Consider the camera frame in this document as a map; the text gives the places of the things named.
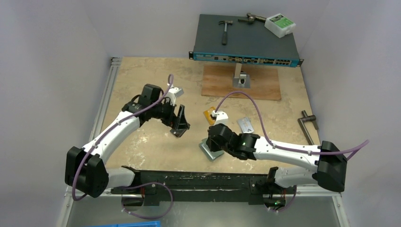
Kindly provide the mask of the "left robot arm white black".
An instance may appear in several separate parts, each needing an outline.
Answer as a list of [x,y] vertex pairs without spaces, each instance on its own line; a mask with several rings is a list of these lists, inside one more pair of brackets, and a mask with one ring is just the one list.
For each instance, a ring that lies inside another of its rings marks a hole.
[[116,119],[96,138],[82,147],[69,149],[66,155],[64,181],[85,195],[100,196],[106,189],[123,187],[128,193],[140,190],[141,180],[130,167],[106,169],[111,154],[133,132],[152,118],[171,128],[176,137],[190,128],[186,121],[184,105],[174,113],[176,100],[183,95],[180,87],[169,86],[164,92],[156,85],[146,84],[141,94],[126,103]]

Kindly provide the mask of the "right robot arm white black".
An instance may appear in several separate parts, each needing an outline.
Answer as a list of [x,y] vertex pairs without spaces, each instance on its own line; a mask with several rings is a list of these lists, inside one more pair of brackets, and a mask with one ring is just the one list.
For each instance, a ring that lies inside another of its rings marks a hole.
[[224,151],[240,160],[273,160],[293,165],[269,171],[265,185],[270,192],[303,184],[316,184],[332,192],[345,190],[348,161],[329,141],[321,145],[268,142],[257,134],[236,134],[220,123],[209,127],[206,146],[210,152]]

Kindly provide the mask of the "teal card holder wallet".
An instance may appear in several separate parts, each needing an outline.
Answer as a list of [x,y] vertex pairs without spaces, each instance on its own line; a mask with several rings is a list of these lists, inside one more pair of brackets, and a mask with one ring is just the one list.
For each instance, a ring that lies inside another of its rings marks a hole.
[[210,161],[216,160],[218,157],[222,156],[225,152],[223,150],[219,151],[210,151],[209,147],[206,144],[206,139],[203,139],[199,144],[201,151],[207,156]]

